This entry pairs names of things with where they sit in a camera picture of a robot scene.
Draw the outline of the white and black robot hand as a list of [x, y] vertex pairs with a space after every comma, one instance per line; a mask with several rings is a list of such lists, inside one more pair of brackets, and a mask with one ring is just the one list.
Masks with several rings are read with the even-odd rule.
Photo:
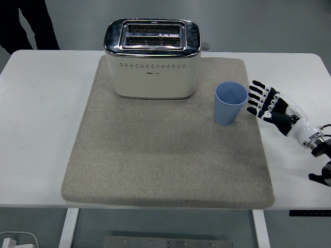
[[273, 87], [254, 80], [248, 95], [249, 113], [275, 125], [284, 136], [294, 138], [301, 146], [308, 147], [311, 141], [324, 136], [294, 101]]

